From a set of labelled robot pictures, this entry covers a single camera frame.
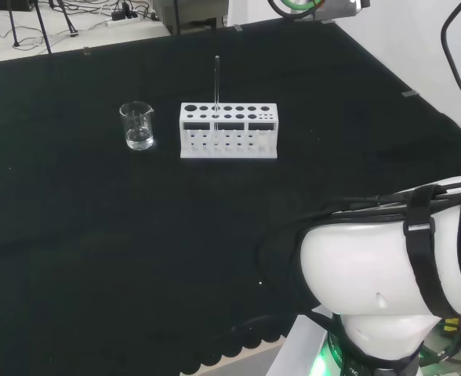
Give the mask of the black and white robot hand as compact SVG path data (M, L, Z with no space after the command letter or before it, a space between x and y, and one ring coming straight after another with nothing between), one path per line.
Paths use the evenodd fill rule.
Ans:
M336 20L353 17L371 6L370 0L327 0L327 1L267 1L269 6L287 20L312 19L316 21Z

